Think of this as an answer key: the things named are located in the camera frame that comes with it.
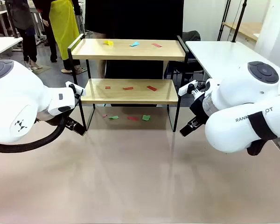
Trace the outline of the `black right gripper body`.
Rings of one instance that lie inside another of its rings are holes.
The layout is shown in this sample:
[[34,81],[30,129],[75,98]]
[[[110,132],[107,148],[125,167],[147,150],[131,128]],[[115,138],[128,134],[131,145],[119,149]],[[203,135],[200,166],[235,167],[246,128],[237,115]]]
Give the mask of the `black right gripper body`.
[[193,112],[195,117],[191,120],[191,122],[197,122],[197,123],[206,123],[209,116],[205,113],[203,109],[203,100],[204,100],[204,93],[199,96],[192,105],[189,107],[190,110]]

